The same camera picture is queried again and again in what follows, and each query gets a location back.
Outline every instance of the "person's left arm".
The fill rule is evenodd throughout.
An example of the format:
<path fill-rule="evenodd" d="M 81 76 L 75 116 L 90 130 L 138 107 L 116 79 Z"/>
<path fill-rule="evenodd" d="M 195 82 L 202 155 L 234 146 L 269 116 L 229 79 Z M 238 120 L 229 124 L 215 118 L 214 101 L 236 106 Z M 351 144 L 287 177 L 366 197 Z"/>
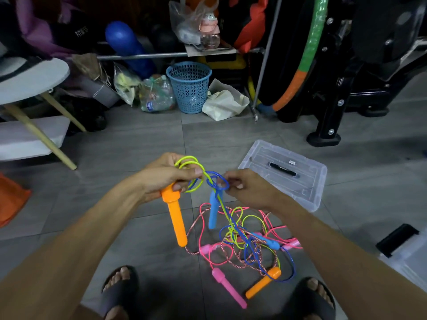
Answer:
<path fill-rule="evenodd" d="M 69 319 L 101 258 L 136 208 L 175 183 L 184 189 L 200 168 L 178 169 L 177 154 L 164 154 L 126 178 L 75 224 L 27 257 L 0 282 L 0 319 Z"/>

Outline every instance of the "blue balloon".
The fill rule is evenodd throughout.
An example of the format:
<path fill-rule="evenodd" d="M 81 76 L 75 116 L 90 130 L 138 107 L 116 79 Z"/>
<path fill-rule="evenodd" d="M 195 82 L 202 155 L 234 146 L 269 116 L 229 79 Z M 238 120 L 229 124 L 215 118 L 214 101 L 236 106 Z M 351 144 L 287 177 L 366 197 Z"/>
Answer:
<path fill-rule="evenodd" d="M 121 21 L 111 22 L 105 29 L 105 38 L 111 48 L 120 56 L 146 54 L 141 43 L 130 26 Z M 151 59 L 137 59 L 125 61 L 141 77 L 149 78 L 156 71 Z"/>

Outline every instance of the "hand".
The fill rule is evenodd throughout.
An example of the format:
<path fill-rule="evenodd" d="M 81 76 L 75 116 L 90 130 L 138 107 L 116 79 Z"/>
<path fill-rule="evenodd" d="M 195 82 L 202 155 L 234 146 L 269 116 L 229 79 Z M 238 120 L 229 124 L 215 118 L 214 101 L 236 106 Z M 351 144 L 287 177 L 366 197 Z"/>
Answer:
<path fill-rule="evenodd" d="M 226 192 L 254 209 L 271 210 L 278 199 L 289 198 L 248 168 L 228 171 L 224 177 L 230 184 Z"/>
<path fill-rule="evenodd" d="M 182 157 L 183 155 L 179 154 L 164 153 L 124 181 L 141 194 L 139 204 L 160 198 L 160 191 L 172 183 L 174 191 L 185 192 L 190 180 L 202 176 L 199 166 L 188 165 L 182 169 L 175 167 L 175 163 Z"/>

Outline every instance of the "person's right arm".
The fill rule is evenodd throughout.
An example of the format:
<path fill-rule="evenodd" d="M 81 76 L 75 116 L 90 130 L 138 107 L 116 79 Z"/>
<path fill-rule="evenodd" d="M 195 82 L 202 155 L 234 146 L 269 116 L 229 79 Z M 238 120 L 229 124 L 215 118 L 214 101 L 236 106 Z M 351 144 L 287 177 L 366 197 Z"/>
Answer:
<path fill-rule="evenodd" d="M 302 208 L 257 173 L 225 174 L 228 194 L 267 210 L 301 243 L 349 319 L 427 319 L 427 293 Z"/>

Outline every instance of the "forearm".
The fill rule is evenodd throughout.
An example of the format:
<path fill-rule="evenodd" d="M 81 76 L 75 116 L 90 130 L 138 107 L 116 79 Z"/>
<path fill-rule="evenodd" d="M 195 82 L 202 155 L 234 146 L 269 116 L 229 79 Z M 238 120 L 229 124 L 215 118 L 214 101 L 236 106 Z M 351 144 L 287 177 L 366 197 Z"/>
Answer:
<path fill-rule="evenodd" d="M 427 294 L 288 197 L 271 211 L 298 238 L 350 319 L 427 318 Z"/>
<path fill-rule="evenodd" d="M 0 319 L 68 319 L 101 258 L 131 218 L 138 195 L 110 190 L 74 225 L 27 257 L 0 283 Z"/>

